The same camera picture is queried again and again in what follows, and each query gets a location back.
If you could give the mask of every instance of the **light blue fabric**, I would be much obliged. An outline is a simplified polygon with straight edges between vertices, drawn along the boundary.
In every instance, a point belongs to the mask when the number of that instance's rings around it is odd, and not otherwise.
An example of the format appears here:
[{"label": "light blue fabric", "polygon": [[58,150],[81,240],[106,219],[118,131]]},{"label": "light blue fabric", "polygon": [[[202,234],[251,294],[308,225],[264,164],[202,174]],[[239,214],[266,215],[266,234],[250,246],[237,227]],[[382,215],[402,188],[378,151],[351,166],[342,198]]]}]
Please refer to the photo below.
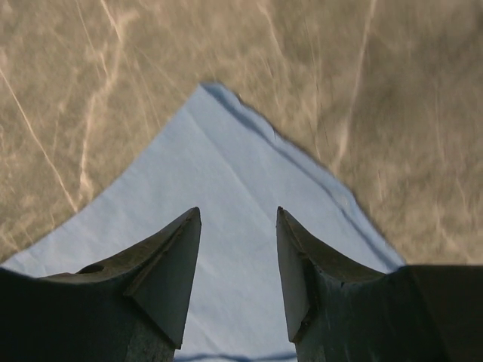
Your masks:
[{"label": "light blue fabric", "polygon": [[202,84],[108,189],[3,266],[36,277],[77,272],[198,206],[202,239],[177,359],[295,360],[278,273],[279,205],[362,264],[382,272],[403,264],[346,187],[223,86]]}]

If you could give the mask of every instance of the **stone surface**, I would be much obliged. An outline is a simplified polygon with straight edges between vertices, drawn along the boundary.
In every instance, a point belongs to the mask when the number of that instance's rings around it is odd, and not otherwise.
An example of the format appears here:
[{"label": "stone surface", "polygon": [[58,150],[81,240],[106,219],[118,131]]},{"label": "stone surface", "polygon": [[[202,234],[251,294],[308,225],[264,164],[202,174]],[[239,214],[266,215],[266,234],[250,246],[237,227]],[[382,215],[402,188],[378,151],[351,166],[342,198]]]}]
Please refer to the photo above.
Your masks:
[{"label": "stone surface", "polygon": [[482,59],[479,0],[0,0],[0,261],[216,80],[408,262],[483,262]]}]

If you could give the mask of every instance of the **black plastic part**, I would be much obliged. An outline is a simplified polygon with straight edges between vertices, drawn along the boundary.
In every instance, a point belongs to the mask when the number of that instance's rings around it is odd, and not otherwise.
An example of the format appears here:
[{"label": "black plastic part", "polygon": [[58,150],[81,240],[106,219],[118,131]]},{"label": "black plastic part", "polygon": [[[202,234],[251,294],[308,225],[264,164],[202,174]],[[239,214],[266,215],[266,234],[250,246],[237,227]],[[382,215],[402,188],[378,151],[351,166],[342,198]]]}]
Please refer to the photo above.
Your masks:
[{"label": "black plastic part", "polygon": [[198,208],[77,274],[0,268],[0,360],[156,362],[180,348],[201,220]]},{"label": "black plastic part", "polygon": [[483,360],[483,267],[367,268],[278,209],[288,337],[299,361]]}]

